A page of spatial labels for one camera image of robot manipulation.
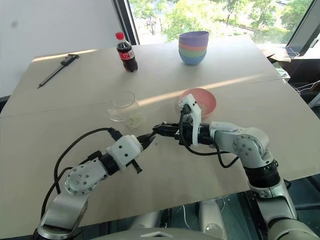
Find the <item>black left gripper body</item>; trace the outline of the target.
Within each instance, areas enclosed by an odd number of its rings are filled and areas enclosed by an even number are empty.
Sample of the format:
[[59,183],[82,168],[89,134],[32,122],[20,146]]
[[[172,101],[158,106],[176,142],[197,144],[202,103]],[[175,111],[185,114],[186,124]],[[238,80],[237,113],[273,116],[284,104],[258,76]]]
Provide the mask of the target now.
[[149,134],[140,135],[137,137],[137,140],[141,144],[143,150],[147,149],[148,146],[151,144]]

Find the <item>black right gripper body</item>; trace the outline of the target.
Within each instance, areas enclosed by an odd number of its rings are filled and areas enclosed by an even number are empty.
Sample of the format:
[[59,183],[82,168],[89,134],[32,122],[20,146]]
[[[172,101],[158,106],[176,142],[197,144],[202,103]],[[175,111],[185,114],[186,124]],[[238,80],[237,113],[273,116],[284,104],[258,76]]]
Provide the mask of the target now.
[[[184,142],[186,143],[187,146],[191,146],[193,143],[193,120],[191,116],[189,115],[184,115],[182,118],[182,135],[184,137]],[[183,145],[183,141],[181,140],[180,137],[180,125],[181,121],[177,123],[177,131],[174,134],[174,139],[179,141],[180,145]]]

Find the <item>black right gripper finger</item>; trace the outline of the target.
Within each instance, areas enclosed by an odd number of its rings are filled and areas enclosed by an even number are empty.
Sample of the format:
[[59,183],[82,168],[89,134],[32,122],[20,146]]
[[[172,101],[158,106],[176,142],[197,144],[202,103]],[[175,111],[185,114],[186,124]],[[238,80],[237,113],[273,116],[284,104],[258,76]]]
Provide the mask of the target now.
[[160,124],[157,124],[155,128],[167,128],[167,129],[178,129],[179,124],[178,123],[169,123],[169,122],[162,122]]
[[174,137],[177,133],[177,128],[153,128],[155,134],[158,134],[163,137]]

